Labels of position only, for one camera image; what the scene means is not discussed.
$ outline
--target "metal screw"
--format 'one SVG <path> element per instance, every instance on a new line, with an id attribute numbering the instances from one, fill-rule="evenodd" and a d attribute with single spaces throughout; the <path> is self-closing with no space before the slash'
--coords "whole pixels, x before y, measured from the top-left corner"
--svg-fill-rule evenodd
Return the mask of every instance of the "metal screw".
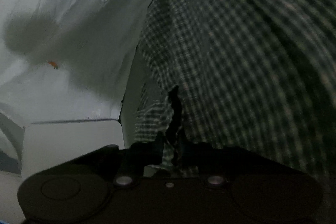
<path id="1" fill-rule="evenodd" d="M 167 188 L 173 188 L 175 185 L 174 185 L 174 183 L 172 183 L 172 182 L 167 182 L 166 183 L 166 187 Z"/>
<path id="2" fill-rule="evenodd" d="M 224 178 L 220 176 L 208 177 L 208 182 L 212 185 L 221 185 L 224 183 Z"/>
<path id="3" fill-rule="evenodd" d="M 118 185 L 121 185 L 121 186 L 126 186 L 126 185 L 129 185 L 133 182 L 132 178 L 131 177 L 128 177 L 128 176 L 122 176 L 122 177 L 118 177 L 115 182 L 118 184 Z"/>

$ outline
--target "small screw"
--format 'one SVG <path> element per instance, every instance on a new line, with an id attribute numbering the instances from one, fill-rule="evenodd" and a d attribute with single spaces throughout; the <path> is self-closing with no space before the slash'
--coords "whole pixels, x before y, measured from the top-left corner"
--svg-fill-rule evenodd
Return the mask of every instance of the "small screw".
<path id="1" fill-rule="evenodd" d="M 224 178 L 223 177 L 220 177 L 220 176 L 211 176 L 211 177 L 208 177 L 208 182 L 211 184 L 211 185 L 221 185 L 224 183 Z"/>
<path id="2" fill-rule="evenodd" d="M 118 177 L 115 182 L 120 185 L 120 186 L 127 186 L 129 184 L 131 184 L 133 182 L 131 177 L 128 176 L 122 176 L 122 177 Z"/>
<path id="3" fill-rule="evenodd" d="M 175 186 L 175 184 L 172 183 L 172 182 L 167 182 L 167 183 L 166 183 L 166 187 L 167 187 L 167 188 L 173 188 L 174 186 Z"/>

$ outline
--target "gingham fabric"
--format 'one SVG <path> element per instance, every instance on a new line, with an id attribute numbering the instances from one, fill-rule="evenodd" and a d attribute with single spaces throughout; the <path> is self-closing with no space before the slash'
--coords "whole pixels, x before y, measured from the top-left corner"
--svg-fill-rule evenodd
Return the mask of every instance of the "gingham fabric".
<path id="1" fill-rule="evenodd" d="M 190 141 L 335 175 L 335 38 L 336 0 L 153 0 L 136 140 L 166 131 L 178 86 Z"/>

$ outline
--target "plaid fabric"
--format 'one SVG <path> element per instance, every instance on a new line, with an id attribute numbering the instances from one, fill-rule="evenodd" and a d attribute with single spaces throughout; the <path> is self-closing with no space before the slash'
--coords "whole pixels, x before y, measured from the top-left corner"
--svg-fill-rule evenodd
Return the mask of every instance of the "plaid fabric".
<path id="1" fill-rule="evenodd" d="M 153 0 L 138 48 L 149 69 L 136 140 L 167 129 L 167 95 L 179 86 L 190 141 L 335 175 L 335 3 Z M 172 156 L 166 145 L 162 167 Z"/>

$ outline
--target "orange spot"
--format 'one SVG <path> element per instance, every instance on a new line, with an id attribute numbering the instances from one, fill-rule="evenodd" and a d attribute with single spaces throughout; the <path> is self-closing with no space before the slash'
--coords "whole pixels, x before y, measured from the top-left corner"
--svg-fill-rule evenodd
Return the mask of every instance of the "orange spot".
<path id="1" fill-rule="evenodd" d="M 48 64 L 52 65 L 54 67 L 54 69 L 58 69 L 58 65 L 55 62 L 49 61 Z"/>

